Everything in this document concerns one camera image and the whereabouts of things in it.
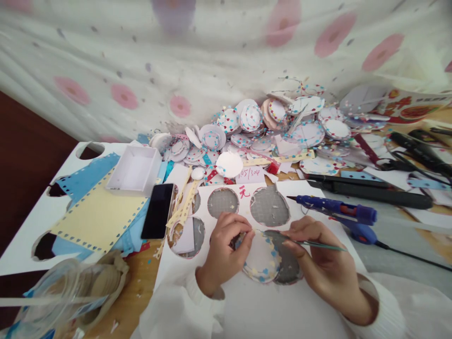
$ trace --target person's left hand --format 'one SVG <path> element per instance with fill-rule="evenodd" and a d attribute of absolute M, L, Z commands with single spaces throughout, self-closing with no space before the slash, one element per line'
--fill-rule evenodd
<path fill-rule="evenodd" d="M 242 244 L 233 250 L 231 240 L 242 232 L 247 232 Z M 205 264 L 196 271 L 200 290 L 211 297 L 221 284 L 241 271 L 251 249 L 254 231 L 245 217 L 223 212 L 218 217 L 212 232 L 210 249 Z"/>

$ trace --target white plastic box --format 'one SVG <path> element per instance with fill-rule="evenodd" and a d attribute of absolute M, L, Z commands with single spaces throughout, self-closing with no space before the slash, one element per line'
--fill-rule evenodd
<path fill-rule="evenodd" d="M 160 164 L 161 155 L 156 148 L 127 145 L 105 188 L 114 194 L 149 197 Z"/>

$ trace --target tweezers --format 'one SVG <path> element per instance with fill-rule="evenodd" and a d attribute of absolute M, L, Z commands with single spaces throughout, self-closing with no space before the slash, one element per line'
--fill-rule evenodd
<path fill-rule="evenodd" d="M 320 247 L 320 248 L 326 248 L 326 249 L 330 249 L 330 250 L 339 250 L 339 251 L 343 251 L 343 252 L 348 252 L 347 249 L 343 249 L 341 247 L 324 245 L 324 244 L 321 244 L 321 243 L 318 243 L 318 242 L 312 242 L 312 241 L 309 241 L 309 240 L 306 240 L 306 241 L 303 241 L 303 242 L 298 242 L 298 241 L 292 240 L 291 238 L 289 238 L 286 235 L 282 234 L 282 236 L 285 237 L 287 240 L 290 240 L 290 241 L 292 241 L 294 243 L 297 243 L 298 245 L 307 245 L 307 246 L 312 246 L 312 247 Z"/>

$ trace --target hand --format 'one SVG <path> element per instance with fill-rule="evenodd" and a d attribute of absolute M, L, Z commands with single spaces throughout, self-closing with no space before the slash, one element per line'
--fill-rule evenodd
<path fill-rule="evenodd" d="M 312 240 L 345 248 L 333 232 L 310 216 L 294 221 L 284 235 L 295 241 Z M 298 259 L 308 285 L 348 320 L 360 325 L 371 324 L 378 313 L 378 302 L 358 285 L 355 262 L 348 252 L 311 247 L 311 255 L 289 240 L 283 243 Z"/>
<path fill-rule="evenodd" d="M 247 232 L 242 244 L 233 250 L 231 240 L 242 232 Z M 254 231 L 248 220 L 238 214 L 221 213 L 210 238 L 207 260 L 196 271 L 196 280 L 200 290 L 208 297 L 241 271 L 251 249 Z"/>

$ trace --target fingers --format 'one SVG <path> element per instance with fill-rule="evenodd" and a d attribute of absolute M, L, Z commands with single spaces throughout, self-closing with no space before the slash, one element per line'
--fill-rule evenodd
<path fill-rule="evenodd" d="M 225 227 L 235 221 L 244 223 L 244 224 L 248 225 L 251 229 L 251 224 L 245 217 L 235 214 L 235 213 L 228 213 L 228 212 L 221 212 L 220 216 L 218 217 L 217 225 L 221 225 L 220 227 Z"/>
<path fill-rule="evenodd" d="M 221 242 L 229 244 L 236 235 L 244 232 L 250 233 L 251 230 L 251 226 L 236 221 L 222 228 L 219 236 L 221 237 Z"/>
<path fill-rule="evenodd" d="M 311 288 L 314 288 L 316 282 L 320 282 L 322 280 L 322 273 L 320 272 L 317 264 L 312 260 L 312 257 L 303 247 L 291 242 L 290 240 L 286 240 L 282 244 L 292 252 L 295 258 L 297 258 L 298 264 L 305 275 L 307 283 L 311 286 Z"/>
<path fill-rule="evenodd" d="M 296 231 L 291 229 L 283 234 L 295 241 L 315 240 L 325 245 L 343 247 L 334 233 L 320 221 L 314 221 L 308 225 L 303 224 L 302 228 L 298 227 Z"/>
<path fill-rule="evenodd" d="M 303 218 L 301 218 L 300 220 L 297 221 L 293 221 L 291 223 L 291 231 L 300 231 L 303 228 L 305 228 L 306 226 L 308 226 L 309 224 L 314 223 L 316 220 L 311 217 L 311 216 L 304 216 Z"/>
<path fill-rule="evenodd" d="M 233 253 L 231 256 L 237 260 L 238 264 L 240 264 L 240 267 L 242 267 L 245 264 L 246 258 L 248 257 L 248 254 L 251 250 L 251 244 L 253 242 L 254 238 L 254 231 L 248 232 L 245 237 L 243 238 L 243 241 L 240 245 L 240 247 Z"/>

